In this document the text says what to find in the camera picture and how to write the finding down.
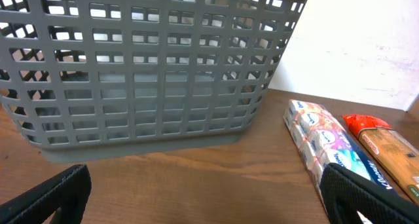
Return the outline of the grey plastic lattice basket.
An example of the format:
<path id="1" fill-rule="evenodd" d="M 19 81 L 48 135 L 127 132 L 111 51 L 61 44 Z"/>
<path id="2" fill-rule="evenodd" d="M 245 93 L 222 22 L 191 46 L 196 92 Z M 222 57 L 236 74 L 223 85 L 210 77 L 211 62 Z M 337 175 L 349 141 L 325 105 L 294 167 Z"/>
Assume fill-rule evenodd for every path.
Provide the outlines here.
<path id="1" fill-rule="evenodd" d="M 1 105 L 50 162 L 238 141 L 308 0 L 1 0 Z"/>

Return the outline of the spaghetti packet with red ends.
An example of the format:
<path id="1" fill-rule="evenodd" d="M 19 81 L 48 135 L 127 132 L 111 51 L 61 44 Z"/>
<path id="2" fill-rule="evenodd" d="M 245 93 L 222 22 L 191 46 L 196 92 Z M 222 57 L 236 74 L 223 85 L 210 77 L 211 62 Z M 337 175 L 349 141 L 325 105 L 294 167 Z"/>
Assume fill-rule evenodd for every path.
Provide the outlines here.
<path id="1" fill-rule="evenodd" d="M 417 204 L 418 150 L 382 119 L 358 114 L 342 118 L 350 132 Z"/>

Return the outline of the Kleenex tissue multipack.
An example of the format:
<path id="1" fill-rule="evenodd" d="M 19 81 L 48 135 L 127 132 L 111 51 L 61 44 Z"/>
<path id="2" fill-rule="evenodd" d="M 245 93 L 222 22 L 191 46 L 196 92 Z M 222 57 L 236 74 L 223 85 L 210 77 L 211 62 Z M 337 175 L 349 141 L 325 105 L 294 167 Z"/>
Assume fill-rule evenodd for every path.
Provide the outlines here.
<path id="1" fill-rule="evenodd" d="M 321 194 L 321 178 L 329 163 L 336 163 L 395 192 L 377 165 L 323 105 L 289 100 L 283 119 L 318 194 Z"/>

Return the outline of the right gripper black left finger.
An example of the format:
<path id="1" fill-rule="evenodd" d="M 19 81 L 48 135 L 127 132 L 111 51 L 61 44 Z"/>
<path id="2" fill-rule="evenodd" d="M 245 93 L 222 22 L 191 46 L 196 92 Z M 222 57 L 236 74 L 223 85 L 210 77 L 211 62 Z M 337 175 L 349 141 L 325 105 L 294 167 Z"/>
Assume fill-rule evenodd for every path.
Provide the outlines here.
<path id="1" fill-rule="evenodd" d="M 91 189 L 87 165 L 73 165 L 2 204 L 1 222 L 80 223 Z"/>

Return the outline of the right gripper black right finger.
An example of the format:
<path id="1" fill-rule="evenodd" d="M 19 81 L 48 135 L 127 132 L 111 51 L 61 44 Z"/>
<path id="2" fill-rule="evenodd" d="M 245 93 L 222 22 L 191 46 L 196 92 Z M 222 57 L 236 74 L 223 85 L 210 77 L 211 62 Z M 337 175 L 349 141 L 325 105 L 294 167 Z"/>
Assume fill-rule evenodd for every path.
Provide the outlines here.
<path id="1" fill-rule="evenodd" d="M 325 167 L 319 187 L 330 223 L 361 223 L 360 214 L 372 223 L 418 223 L 417 204 L 336 163 Z"/>

